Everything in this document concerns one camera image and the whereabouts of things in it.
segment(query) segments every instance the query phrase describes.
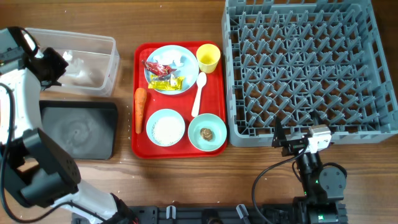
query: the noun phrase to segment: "clear plastic container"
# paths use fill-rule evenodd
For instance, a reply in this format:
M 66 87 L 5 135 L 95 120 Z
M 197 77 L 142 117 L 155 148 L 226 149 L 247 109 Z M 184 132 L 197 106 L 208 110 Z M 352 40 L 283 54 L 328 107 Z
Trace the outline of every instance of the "clear plastic container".
M 27 28 L 41 48 L 52 47 L 69 63 L 62 86 L 48 91 L 111 96 L 120 56 L 112 37 Z

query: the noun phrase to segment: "food wrapper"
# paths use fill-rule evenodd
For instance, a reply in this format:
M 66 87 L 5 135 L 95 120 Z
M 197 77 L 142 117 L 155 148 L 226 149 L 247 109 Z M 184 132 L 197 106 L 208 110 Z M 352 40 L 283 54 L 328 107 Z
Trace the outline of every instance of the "food wrapper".
M 153 74 L 158 75 L 160 77 L 170 75 L 170 73 L 177 70 L 177 69 L 170 67 L 169 65 L 161 65 L 157 62 L 146 62 L 144 60 L 142 60 L 141 62 L 145 66 L 146 70 L 148 70 L 148 71 L 152 72 Z
M 181 90 L 182 81 L 185 77 L 176 77 L 173 73 L 171 77 L 158 77 L 157 75 L 150 75 L 150 82 L 148 88 L 155 90 Z

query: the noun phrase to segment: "black base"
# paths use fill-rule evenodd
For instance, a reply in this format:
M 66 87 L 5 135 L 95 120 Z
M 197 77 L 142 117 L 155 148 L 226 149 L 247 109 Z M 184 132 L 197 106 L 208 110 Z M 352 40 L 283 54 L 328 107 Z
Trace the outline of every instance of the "black base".
M 172 224 L 171 220 L 166 219 L 166 208 L 148 207 L 130 207 L 130 209 L 139 217 L 140 224 Z M 202 212 L 208 208 L 178 208 L 176 224 L 207 224 L 202 223 Z M 218 212 L 220 219 L 224 224 L 242 224 L 242 220 L 236 211 L 236 207 L 213 207 Z M 264 220 L 256 213 L 254 208 L 248 207 L 249 220 L 251 224 L 264 224 Z M 265 216 L 274 224 L 296 224 L 294 220 L 293 206 L 286 205 L 263 205 Z M 72 224 L 90 224 L 85 218 L 77 214 L 72 215 Z

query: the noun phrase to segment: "rice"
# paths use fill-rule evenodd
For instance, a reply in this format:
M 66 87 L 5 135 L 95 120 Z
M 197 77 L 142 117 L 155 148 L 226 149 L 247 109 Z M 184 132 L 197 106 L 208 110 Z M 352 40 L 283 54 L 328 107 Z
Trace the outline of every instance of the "rice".
M 184 132 L 184 125 L 175 117 L 163 117 L 152 127 L 154 139 L 162 146 L 175 144 Z

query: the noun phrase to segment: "plastic dish rack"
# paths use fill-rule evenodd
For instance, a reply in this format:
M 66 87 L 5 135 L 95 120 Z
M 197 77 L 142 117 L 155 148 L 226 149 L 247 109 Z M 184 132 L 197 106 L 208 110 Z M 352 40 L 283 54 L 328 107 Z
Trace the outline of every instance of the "plastic dish rack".
M 315 110 L 337 144 L 398 133 L 398 106 L 370 0 L 226 0 L 223 50 L 231 144 L 296 138 Z

